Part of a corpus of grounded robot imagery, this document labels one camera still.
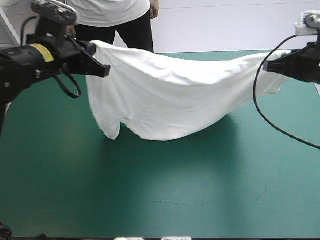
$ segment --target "green tabletop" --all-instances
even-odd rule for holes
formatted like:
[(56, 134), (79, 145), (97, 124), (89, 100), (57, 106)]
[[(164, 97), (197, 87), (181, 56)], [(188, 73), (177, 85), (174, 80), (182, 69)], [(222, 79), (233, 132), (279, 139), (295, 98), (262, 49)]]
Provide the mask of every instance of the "green tabletop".
[[(230, 60), (253, 54), (167, 54)], [(320, 151), (275, 131), (254, 104), (182, 139), (99, 130), (86, 82), (67, 97), (52, 79), (24, 91), (0, 140), (0, 221), (15, 237), (320, 237)], [(281, 128), (320, 144), (320, 97), (287, 82), (259, 98)]]

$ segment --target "white t-shirt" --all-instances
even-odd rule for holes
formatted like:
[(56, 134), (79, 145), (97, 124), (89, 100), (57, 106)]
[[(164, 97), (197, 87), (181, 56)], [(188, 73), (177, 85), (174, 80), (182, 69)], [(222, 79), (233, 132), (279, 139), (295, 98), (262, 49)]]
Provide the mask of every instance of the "white t-shirt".
[[(111, 65), (106, 78), (87, 76), (93, 115), (110, 139), (121, 123), (142, 139), (183, 138), (216, 123), (253, 99), (257, 70), (268, 53), (230, 61), (190, 61), (102, 41), (95, 58)], [(276, 51), (270, 60), (288, 50)], [(256, 95), (277, 93), (290, 78), (262, 71)]]
[(112, 27), (142, 17), (150, 9), (149, 0), (68, 0), (79, 12), (78, 24)]

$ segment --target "white wall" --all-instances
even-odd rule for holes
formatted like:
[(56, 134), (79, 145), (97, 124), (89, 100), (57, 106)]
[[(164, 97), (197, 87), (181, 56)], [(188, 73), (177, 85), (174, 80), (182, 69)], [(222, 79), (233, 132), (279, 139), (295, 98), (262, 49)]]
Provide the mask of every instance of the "white wall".
[[(295, 34), (301, 12), (320, 10), (317, 0), (160, 0), (160, 5), (152, 21), (157, 53), (270, 50)], [(287, 47), (306, 41), (302, 37)]]

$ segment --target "cloth fold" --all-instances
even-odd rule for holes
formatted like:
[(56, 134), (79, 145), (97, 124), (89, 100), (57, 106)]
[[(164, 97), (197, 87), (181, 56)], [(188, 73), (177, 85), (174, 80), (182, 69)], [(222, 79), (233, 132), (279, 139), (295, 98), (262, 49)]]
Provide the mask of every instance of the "cloth fold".
[[(95, 58), (111, 65), (106, 78), (87, 76), (90, 107), (104, 134), (115, 140), (124, 123), (145, 140), (168, 141), (203, 130), (253, 99), (267, 53), (229, 61), (192, 61), (101, 41)], [(288, 50), (275, 52), (270, 60)], [(257, 96), (277, 93), (290, 78), (261, 71)]]

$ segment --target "cable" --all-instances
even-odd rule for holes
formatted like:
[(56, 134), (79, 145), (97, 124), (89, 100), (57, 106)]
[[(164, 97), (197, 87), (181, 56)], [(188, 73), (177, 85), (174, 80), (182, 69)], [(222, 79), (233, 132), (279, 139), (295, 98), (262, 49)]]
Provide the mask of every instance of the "cable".
[(0, 5), (0, 7), (2, 7), (2, 8), (10, 8), (10, 7), (13, 7), (13, 6), (15, 6), (15, 5), (17, 5), (17, 4), (19, 4), (19, 3), (21, 3), (23, 0), (20, 0), (20, 1), (18, 1), (18, 2), (16, 2), (16, 3), (14, 3), (14, 4), (12, 4), (12, 5), (9, 5), (9, 6), (3, 6), (3, 5)]
[(48, 76), (54, 78), (56, 80), (56, 82), (59, 84), (62, 91), (64, 91), (64, 93), (67, 94), (70, 98), (72, 98), (72, 99), (79, 98), (82, 95), (82, 91), (81, 91), (81, 88), (80, 88), (79, 84), (77, 83), (77, 81), (65, 68), (62, 68), (61, 72), (63, 74), (65, 74), (70, 79), (70, 81), (73, 83), (73, 85), (77, 91), (77, 95), (72, 93), (69, 89), (67, 89), (67, 87), (64, 85), (64, 83), (61, 81), (61, 79), (56, 74), (54, 74), (52, 71), (43, 71), (44, 74), (47, 74)]
[(25, 27), (27, 25), (28, 22), (30, 22), (31, 20), (33, 19), (36, 19), (37, 17), (36, 16), (31, 16), (29, 18), (27, 18), (23, 24), (22, 24), (22, 27), (21, 27), (21, 46), (24, 44), (24, 37), (25, 37)]
[(261, 71), (261, 68), (263, 67), (263, 65), (265, 64), (265, 62), (267, 61), (267, 59), (268, 59), (275, 51), (277, 51), (284, 43), (286, 43), (287, 41), (289, 41), (289, 40), (291, 40), (291, 39), (293, 39), (293, 38), (296, 38), (296, 37), (297, 37), (297, 35), (293, 35), (293, 36), (288, 37), (286, 40), (284, 40), (283, 42), (281, 42), (274, 50), (272, 50), (272, 51), (268, 54), (268, 56), (266, 56), (265, 59), (262, 61), (261, 65), (259, 66), (258, 71), (257, 71), (257, 73), (256, 73), (255, 79), (254, 79), (254, 84), (253, 84), (253, 101), (254, 101), (254, 105), (255, 105), (258, 113), (259, 113), (259, 114), (261, 115), (261, 117), (262, 117), (268, 124), (270, 124), (273, 128), (275, 128), (275, 129), (278, 130), (279, 132), (287, 135), (288, 137), (290, 137), (290, 138), (292, 138), (292, 139), (294, 139), (294, 140), (297, 140), (297, 141), (299, 141), (299, 142), (301, 142), (301, 143), (303, 143), (303, 144), (306, 144), (306, 145), (308, 145), (308, 146), (311, 146), (311, 147), (313, 147), (313, 148), (316, 148), (316, 149), (319, 149), (319, 150), (320, 150), (320, 146), (319, 146), (319, 145), (315, 145), (315, 144), (313, 144), (313, 143), (310, 143), (310, 142), (308, 142), (308, 141), (305, 141), (305, 140), (303, 140), (303, 139), (300, 139), (300, 138), (298, 138), (298, 137), (296, 137), (296, 136), (294, 136), (294, 135), (292, 135), (292, 134), (290, 134), (290, 133), (282, 130), (282, 129), (279, 128), (278, 126), (274, 125), (274, 124), (261, 112), (261, 110), (260, 110), (260, 108), (259, 108), (259, 105), (258, 105), (258, 102), (257, 102), (257, 96), (256, 96), (257, 81), (258, 81), (258, 77), (259, 77), (259, 73), (260, 73), (260, 71)]

